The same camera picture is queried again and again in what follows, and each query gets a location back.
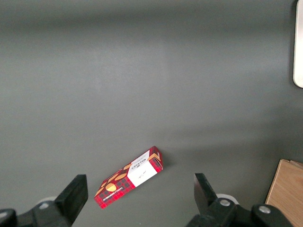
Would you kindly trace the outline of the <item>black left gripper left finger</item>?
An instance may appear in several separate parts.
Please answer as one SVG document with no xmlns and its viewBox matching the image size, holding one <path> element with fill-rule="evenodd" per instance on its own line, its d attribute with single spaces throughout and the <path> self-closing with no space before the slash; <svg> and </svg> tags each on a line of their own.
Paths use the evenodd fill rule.
<svg viewBox="0 0 303 227">
<path fill-rule="evenodd" d="M 53 200 L 43 201 L 17 215 L 14 209 L 0 210 L 2 227 L 71 227 L 88 200 L 86 175 L 77 175 Z"/>
</svg>

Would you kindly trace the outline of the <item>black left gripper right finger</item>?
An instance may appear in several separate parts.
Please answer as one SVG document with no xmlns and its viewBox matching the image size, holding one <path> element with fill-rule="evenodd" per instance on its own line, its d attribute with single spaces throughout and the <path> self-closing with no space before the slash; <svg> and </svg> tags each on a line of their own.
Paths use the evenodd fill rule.
<svg viewBox="0 0 303 227">
<path fill-rule="evenodd" d="M 266 204 L 244 209 L 233 200 L 220 198 L 203 173 L 194 175 L 194 197 L 199 210 L 188 227 L 291 227 L 291 222 L 276 207 Z"/>
</svg>

